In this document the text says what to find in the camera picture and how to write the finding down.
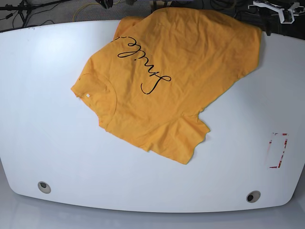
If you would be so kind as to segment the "table grommet hole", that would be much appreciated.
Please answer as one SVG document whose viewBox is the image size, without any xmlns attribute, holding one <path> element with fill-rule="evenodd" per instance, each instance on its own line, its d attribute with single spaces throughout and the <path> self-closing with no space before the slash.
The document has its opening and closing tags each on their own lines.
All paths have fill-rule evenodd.
<svg viewBox="0 0 305 229">
<path fill-rule="evenodd" d="M 38 183 L 38 188 L 44 194 L 51 193 L 51 187 L 47 183 L 45 183 L 45 182 L 42 182 L 42 181 L 39 182 Z"/>
<path fill-rule="evenodd" d="M 255 203 L 260 198 L 260 196 L 261 196 L 260 191 L 255 190 L 247 195 L 246 200 L 249 203 Z"/>
</svg>

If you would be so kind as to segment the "right table grommet hole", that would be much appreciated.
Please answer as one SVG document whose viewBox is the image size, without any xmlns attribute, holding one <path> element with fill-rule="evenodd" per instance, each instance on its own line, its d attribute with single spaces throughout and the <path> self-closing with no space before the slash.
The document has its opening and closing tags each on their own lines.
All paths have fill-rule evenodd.
<svg viewBox="0 0 305 229">
<path fill-rule="evenodd" d="M 255 190 L 247 195 L 246 200 L 249 203 L 255 203 L 260 198 L 260 196 L 261 196 L 260 191 Z"/>
</svg>

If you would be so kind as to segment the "left table grommet hole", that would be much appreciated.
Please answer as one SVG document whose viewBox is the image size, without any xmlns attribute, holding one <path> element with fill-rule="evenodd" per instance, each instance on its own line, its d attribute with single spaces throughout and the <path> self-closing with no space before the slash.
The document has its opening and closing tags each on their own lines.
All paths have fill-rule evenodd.
<svg viewBox="0 0 305 229">
<path fill-rule="evenodd" d="M 45 182 L 42 182 L 42 181 L 39 182 L 38 183 L 38 188 L 44 194 L 51 193 L 51 187 L 47 183 L 45 183 Z"/>
</svg>

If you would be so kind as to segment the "red tape rectangle marking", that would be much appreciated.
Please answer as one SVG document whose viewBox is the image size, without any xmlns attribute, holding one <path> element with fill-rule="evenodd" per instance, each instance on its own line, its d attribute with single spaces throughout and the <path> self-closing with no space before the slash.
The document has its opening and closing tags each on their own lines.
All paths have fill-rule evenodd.
<svg viewBox="0 0 305 229">
<path fill-rule="evenodd" d="M 273 133 L 269 142 L 267 167 L 270 169 L 280 168 L 285 149 L 287 146 L 289 134 L 287 133 Z"/>
</svg>

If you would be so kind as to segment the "yellow T-shirt with script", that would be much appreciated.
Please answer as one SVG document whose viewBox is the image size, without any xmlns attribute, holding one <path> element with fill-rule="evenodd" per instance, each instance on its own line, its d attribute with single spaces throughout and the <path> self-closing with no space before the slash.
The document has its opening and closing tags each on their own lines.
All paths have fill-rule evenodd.
<svg viewBox="0 0 305 229">
<path fill-rule="evenodd" d="M 187 164 L 210 131 L 199 113 L 258 67 L 261 37 L 258 27 L 213 10 L 125 17 L 71 90 L 105 131 Z"/>
</svg>

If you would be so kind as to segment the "black tripod stand legs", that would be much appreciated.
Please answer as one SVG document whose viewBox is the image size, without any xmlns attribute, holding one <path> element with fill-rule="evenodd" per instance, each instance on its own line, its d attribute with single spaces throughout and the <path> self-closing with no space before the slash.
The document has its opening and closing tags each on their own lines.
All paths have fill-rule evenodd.
<svg viewBox="0 0 305 229">
<path fill-rule="evenodd" d="M 38 8 L 44 8 L 47 6 L 57 6 L 65 2 L 69 2 L 69 0 L 56 0 L 52 2 L 37 3 L 37 4 L 29 3 L 28 0 L 22 0 L 17 6 L 6 4 L 5 6 L 0 7 L 0 11 L 10 11 L 10 13 L 5 17 L 1 18 L 0 21 L 8 20 L 13 16 L 15 17 L 19 16 L 22 21 L 22 26 L 18 27 L 18 29 L 19 28 L 23 29 L 28 25 L 28 21 L 30 20 L 30 16 L 33 10 L 36 10 Z"/>
</svg>

